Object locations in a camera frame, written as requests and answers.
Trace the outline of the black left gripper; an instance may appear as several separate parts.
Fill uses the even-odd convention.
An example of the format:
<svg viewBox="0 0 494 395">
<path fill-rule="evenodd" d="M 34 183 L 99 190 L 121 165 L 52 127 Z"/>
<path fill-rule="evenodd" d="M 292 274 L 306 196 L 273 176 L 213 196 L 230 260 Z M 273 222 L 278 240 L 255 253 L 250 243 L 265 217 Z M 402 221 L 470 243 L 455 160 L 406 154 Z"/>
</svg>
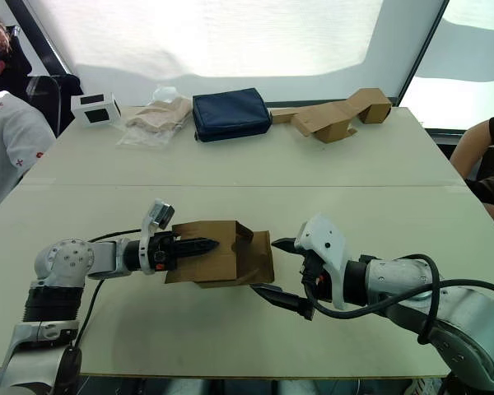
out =
<svg viewBox="0 0 494 395">
<path fill-rule="evenodd" d="M 172 231 L 154 234 L 149 240 L 149 265 L 155 272 L 176 270 L 178 258 L 204 255 L 214 250 L 219 242 L 214 239 L 197 237 L 179 239 Z"/>
</svg>

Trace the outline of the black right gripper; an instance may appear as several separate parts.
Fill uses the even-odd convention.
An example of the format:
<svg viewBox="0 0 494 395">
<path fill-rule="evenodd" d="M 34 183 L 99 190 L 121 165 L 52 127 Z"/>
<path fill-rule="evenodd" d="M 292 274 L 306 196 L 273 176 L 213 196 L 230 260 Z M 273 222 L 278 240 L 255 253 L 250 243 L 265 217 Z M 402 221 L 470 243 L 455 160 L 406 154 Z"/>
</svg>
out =
<svg viewBox="0 0 494 395">
<path fill-rule="evenodd" d="M 295 238 L 280 238 L 274 240 L 271 246 L 287 253 L 298 254 L 295 241 Z M 313 251 L 305 253 L 301 275 L 307 299 L 269 284 L 251 284 L 250 288 L 270 304 L 295 312 L 311 321 L 315 311 L 313 305 L 323 308 L 322 302 L 333 301 L 331 276 L 324 268 L 324 261 Z"/>
</svg>

